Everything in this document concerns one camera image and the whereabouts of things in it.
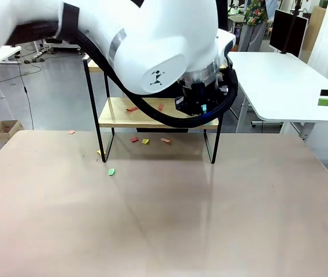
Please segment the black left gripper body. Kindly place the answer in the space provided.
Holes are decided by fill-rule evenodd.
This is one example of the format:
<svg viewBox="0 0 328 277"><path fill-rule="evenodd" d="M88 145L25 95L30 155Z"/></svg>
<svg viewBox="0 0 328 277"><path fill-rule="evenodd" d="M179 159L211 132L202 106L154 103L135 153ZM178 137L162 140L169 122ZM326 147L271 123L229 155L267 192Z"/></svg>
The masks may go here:
<svg viewBox="0 0 328 277"><path fill-rule="evenodd" d="M186 85L184 81L177 81L174 88L174 104L178 111L188 116L205 115L215 112L227 98L228 78L217 75L209 84L201 82Z"/></svg>

